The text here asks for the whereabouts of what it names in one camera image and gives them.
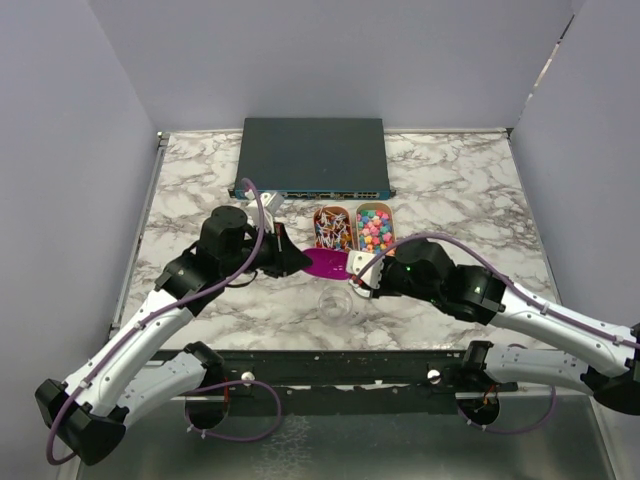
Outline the purple plastic scoop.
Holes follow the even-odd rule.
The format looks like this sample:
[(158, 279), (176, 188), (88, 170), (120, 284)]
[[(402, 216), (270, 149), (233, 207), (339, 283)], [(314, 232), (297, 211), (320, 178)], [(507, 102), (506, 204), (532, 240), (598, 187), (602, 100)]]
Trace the purple plastic scoop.
[(308, 248), (303, 253), (311, 260), (311, 265), (303, 271), (311, 276), (347, 281), (351, 275), (347, 272), (348, 254), (343, 251)]

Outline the beige tray of star candies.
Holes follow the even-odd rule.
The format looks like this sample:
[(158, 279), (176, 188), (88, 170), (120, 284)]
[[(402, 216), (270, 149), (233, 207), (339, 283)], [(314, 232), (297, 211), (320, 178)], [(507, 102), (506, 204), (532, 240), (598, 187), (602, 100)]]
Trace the beige tray of star candies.
[(393, 213), (382, 202), (363, 203), (355, 211), (357, 250), (380, 253), (396, 241)]

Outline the clear plastic jar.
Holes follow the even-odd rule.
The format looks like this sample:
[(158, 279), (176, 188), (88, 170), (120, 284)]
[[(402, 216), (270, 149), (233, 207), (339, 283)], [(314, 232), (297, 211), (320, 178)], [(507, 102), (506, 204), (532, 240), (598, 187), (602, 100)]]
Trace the clear plastic jar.
[(326, 288), (318, 299), (318, 313), (329, 324), (348, 324), (353, 318), (353, 299), (342, 287)]

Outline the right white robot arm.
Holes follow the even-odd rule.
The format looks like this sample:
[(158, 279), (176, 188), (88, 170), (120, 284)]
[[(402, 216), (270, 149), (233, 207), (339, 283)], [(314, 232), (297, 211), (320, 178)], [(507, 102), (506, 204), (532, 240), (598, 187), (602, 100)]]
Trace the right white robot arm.
[(346, 271), (369, 298), (407, 296), (459, 321), (514, 331), (544, 343), (518, 350), (473, 342), (459, 367), (461, 383), (481, 391), (492, 382), (563, 387), (627, 415), (639, 413), (639, 329), (585, 316), (526, 290), (484, 259), (458, 265), (418, 235), (393, 255), (352, 251)]

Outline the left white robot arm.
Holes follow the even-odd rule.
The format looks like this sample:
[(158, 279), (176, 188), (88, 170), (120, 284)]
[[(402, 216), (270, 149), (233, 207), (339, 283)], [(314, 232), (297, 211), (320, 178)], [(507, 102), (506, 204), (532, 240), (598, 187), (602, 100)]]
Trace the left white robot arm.
[(311, 264), (284, 225), (267, 218), (262, 208), (252, 214), (232, 206), (214, 209), (198, 240), (166, 265), (126, 326), (65, 380), (47, 379), (37, 388), (36, 402), (49, 428), (48, 463), (67, 461), (55, 457), (55, 440), (69, 447), (72, 457), (94, 465), (118, 446), (128, 427), (177, 395), (257, 385), (249, 374), (228, 376), (223, 358), (201, 342), (151, 372), (143, 368), (242, 273), (282, 278)]

